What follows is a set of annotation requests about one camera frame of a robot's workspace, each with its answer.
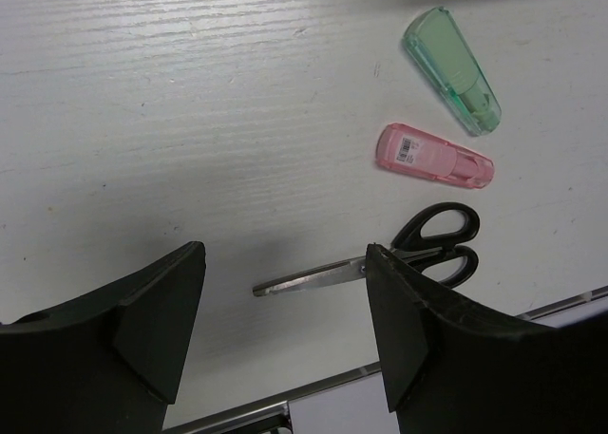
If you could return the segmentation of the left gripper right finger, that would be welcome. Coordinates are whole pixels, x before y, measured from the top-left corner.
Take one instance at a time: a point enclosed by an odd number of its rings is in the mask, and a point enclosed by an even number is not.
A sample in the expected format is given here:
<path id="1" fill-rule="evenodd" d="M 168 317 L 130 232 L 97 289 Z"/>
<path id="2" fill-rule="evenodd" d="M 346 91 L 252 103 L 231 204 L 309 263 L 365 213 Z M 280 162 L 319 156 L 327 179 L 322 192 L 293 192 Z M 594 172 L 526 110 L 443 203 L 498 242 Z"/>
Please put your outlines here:
<path id="1" fill-rule="evenodd" d="M 404 433 L 603 433 L 607 316 L 560 328 L 494 311 L 382 246 L 366 285 L 389 411 Z"/>

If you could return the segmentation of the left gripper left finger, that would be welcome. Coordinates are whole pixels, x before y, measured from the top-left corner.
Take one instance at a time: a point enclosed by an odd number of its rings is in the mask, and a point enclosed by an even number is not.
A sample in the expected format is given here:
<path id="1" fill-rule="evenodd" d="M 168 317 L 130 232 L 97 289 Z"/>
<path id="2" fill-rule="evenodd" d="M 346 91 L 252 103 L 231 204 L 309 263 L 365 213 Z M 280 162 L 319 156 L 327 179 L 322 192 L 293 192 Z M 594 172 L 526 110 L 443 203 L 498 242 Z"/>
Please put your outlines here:
<path id="1" fill-rule="evenodd" d="M 2 325 L 2 432 L 161 432 L 177 399 L 205 269 L 205 247 L 191 241 Z"/>

